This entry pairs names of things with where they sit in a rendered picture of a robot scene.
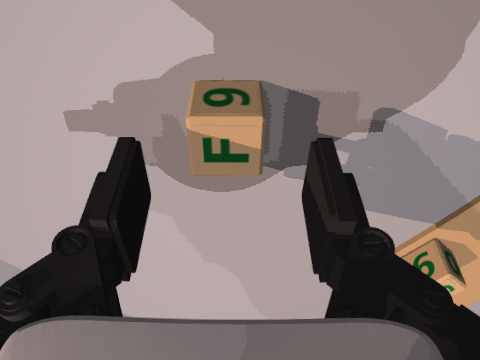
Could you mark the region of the tan square mat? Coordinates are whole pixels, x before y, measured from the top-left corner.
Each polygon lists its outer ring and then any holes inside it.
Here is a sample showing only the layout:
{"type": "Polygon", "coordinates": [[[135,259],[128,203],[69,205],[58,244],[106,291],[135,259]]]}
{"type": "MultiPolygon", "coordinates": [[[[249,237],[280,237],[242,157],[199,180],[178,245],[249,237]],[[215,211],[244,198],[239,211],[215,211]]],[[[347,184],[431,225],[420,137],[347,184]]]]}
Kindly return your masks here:
{"type": "Polygon", "coordinates": [[[455,256],[466,289],[453,303],[467,307],[480,300],[480,195],[436,224],[395,248],[399,257],[437,239],[455,256]]]}

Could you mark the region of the tan wooden block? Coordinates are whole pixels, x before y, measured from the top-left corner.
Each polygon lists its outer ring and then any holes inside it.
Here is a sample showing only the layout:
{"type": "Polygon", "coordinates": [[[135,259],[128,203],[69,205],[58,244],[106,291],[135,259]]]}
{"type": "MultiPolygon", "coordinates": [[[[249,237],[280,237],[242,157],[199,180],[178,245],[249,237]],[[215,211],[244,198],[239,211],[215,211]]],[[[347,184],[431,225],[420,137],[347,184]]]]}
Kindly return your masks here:
{"type": "Polygon", "coordinates": [[[195,81],[186,128],[194,176],[263,173],[266,114],[259,81],[195,81]]]}
{"type": "Polygon", "coordinates": [[[451,296],[467,287],[454,254],[437,239],[431,240],[402,259],[439,282],[451,296]]]}

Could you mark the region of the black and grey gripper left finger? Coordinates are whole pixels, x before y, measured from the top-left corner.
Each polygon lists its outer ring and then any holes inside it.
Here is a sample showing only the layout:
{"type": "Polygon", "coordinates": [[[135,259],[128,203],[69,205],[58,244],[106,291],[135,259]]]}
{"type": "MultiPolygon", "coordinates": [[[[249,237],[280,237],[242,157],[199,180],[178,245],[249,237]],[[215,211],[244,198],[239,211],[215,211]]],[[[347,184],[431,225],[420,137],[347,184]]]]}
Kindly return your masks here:
{"type": "Polygon", "coordinates": [[[0,350],[17,329],[45,318],[123,317],[116,286],[137,270],[150,202],[141,143],[119,137],[79,225],[60,231],[50,254],[0,286],[0,350]]]}

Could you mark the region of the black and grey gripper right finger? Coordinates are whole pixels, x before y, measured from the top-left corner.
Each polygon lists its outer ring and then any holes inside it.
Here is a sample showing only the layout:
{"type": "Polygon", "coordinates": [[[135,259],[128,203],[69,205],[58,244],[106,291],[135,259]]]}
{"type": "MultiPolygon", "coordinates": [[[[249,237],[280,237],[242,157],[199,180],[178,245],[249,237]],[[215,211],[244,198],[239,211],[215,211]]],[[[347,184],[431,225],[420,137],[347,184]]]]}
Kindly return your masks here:
{"type": "Polygon", "coordinates": [[[370,227],[332,138],[310,144],[302,205],[313,273],[333,289],[325,318],[403,323],[429,336],[444,360],[480,360],[480,316],[453,303],[444,286],[395,254],[386,232],[370,227]]]}

